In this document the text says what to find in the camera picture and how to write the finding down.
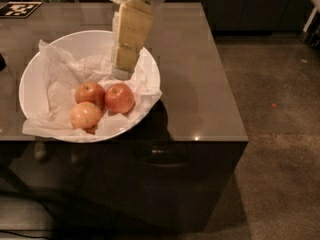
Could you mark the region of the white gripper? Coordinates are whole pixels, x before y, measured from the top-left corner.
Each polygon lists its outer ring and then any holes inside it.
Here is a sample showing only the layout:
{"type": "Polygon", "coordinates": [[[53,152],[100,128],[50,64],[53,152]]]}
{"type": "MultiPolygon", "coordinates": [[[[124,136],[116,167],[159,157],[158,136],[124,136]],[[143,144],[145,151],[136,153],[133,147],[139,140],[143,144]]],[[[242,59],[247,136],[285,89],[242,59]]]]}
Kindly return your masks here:
{"type": "Polygon", "coordinates": [[[121,3],[112,22],[112,75],[119,80],[129,80],[152,27],[151,5],[161,4],[166,0],[110,1],[121,3]]]}

